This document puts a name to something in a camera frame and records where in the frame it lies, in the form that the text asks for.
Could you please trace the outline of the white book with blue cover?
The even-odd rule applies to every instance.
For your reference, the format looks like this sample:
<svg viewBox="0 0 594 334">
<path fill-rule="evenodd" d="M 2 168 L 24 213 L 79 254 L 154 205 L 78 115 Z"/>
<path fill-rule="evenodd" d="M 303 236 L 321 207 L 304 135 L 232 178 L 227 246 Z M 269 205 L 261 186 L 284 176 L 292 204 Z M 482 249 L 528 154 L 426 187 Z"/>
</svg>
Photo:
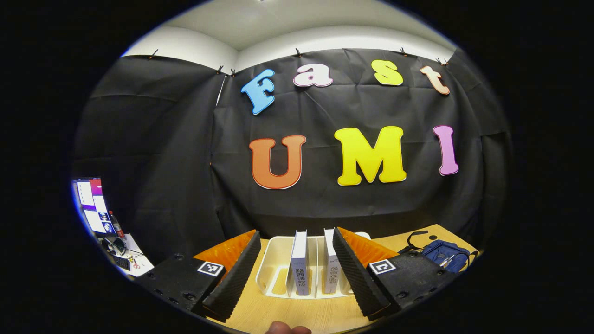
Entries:
<svg viewBox="0 0 594 334">
<path fill-rule="evenodd" d="M 333 246 L 335 230 L 324 230 L 323 241 L 323 275 L 322 275 L 322 293 L 325 295 L 342 294 L 341 275 L 342 269 L 339 258 Z"/>
</svg>

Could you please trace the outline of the white plastic bookshelf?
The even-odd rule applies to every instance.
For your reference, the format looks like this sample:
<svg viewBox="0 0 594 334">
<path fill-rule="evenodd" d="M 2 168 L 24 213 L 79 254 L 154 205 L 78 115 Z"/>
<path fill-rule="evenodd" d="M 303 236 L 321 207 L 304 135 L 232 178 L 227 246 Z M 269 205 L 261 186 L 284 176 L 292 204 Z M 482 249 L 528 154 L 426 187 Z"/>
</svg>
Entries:
<svg viewBox="0 0 594 334">
<path fill-rule="evenodd" d="M 270 239 L 255 278 L 263 295 L 285 299 L 327 299 L 354 295 L 343 270 L 340 277 L 342 294 L 325 295 L 322 293 L 324 235 L 308 237 L 310 294 L 308 296 L 295 295 L 295 285 L 290 267 L 293 240 L 294 237 L 289 236 L 276 236 Z"/>
</svg>

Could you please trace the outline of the dark blue schoolbag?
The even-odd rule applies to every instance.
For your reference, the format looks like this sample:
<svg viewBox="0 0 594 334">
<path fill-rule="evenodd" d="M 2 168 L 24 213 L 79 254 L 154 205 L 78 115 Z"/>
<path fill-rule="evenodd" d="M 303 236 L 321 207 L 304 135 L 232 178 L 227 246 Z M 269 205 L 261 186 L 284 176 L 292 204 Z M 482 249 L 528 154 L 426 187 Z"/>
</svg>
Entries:
<svg viewBox="0 0 594 334">
<path fill-rule="evenodd" d="M 414 236 L 427 233 L 429 233 L 427 230 L 410 233 L 407 237 L 407 246 L 403 248 L 401 252 L 420 252 L 420 254 L 435 262 L 435 264 L 452 273 L 459 273 L 464 268 L 467 268 L 467 266 L 471 265 L 473 257 L 477 257 L 479 254 L 479 251 L 477 250 L 470 252 L 467 249 L 459 247 L 455 243 L 438 239 L 435 235 L 429 236 L 431 242 L 423 247 L 415 246 L 410 241 Z"/>
</svg>

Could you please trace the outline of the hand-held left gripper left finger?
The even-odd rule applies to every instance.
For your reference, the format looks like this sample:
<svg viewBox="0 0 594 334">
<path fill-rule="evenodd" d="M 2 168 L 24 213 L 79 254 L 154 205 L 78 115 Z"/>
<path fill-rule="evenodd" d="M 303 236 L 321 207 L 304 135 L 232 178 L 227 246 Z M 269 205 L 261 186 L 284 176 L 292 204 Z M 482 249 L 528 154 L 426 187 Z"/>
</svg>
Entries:
<svg viewBox="0 0 594 334">
<path fill-rule="evenodd" d="M 225 322 L 259 252 L 259 231 L 248 231 L 195 256 L 174 254 L 138 277 L 138 285 L 174 306 Z"/>
</svg>

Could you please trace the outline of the white side desk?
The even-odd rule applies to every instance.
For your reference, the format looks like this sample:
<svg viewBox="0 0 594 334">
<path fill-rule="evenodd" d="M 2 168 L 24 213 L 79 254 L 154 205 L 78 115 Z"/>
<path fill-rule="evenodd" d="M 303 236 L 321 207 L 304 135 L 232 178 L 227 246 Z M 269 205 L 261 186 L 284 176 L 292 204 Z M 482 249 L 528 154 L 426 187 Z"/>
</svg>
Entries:
<svg viewBox="0 0 594 334">
<path fill-rule="evenodd" d="M 144 255 L 144 252 L 142 252 L 142 250 L 138 247 L 132 235 L 130 233 L 125 233 L 125 236 L 126 239 L 123 239 L 123 254 L 117 252 L 117 247 L 110 245 L 104 238 L 100 238 L 98 241 L 102 249 L 106 252 L 107 258 L 116 266 L 118 270 L 120 270 L 121 273 L 133 277 L 142 276 L 153 269 L 154 266 Z M 127 271 L 119 268 L 115 264 L 112 255 L 129 259 L 131 262 L 131 270 Z"/>
</svg>

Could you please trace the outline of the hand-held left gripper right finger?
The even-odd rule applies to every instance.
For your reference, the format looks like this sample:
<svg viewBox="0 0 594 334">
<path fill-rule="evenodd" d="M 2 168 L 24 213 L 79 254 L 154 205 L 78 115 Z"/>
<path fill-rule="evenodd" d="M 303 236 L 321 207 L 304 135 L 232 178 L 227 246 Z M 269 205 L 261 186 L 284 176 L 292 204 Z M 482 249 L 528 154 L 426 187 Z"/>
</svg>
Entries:
<svg viewBox="0 0 594 334">
<path fill-rule="evenodd" d="M 362 261 L 369 251 L 355 252 L 358 236 L 334 229 L 333 247 L 363 316 L 370 321 L 410 308 L 433 296 L 458 275 L 416 250 Z"/>
</svg>

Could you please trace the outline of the computer monitor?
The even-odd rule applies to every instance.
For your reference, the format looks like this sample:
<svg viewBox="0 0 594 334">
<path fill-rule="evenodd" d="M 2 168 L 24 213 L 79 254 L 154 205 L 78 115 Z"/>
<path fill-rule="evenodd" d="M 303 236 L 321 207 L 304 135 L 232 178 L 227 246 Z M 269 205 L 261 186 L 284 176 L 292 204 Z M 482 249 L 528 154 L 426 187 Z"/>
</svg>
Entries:
<svg viewBox="0 0 594 334">
<path fill-rule="evenodd" d="M 71 186 L 74 203 L 87 228 L 96 236 L 116 237 L 117 233 L 103 196 L 101 178 L 74 178 Z"/>
</svg>

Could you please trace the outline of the red drink bottle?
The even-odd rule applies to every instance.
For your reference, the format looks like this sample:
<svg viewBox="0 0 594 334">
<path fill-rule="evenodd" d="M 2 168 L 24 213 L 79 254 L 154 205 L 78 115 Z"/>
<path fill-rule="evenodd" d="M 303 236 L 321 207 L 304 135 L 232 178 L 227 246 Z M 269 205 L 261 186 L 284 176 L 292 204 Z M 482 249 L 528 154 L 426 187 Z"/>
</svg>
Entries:
<svg viewBox="0 0 594 334">
<path fill-rule="evenodd" d="M 114 215 L 113 211 L 108 211 L 108 214 L 110 215 L 111 223 L 113 225 L 113 228 L 114 228 L 117 236 L 119 238 L 126 239 L 126 236 L 125 236 L 116 216 Z"/>
</svg>

